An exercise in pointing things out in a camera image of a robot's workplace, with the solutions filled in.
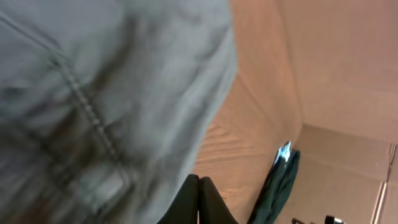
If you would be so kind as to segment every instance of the hanging clothing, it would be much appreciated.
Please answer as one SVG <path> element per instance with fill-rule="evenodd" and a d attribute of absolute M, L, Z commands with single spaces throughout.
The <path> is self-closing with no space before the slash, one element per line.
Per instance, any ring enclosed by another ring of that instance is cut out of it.
<path fill-rule="evenodd" d="M 292 191 L 299 161 L 300 151 L 290 151 L 290 144 L 278 151 L 250 216 L 250 224 L 274 223 Z"/>

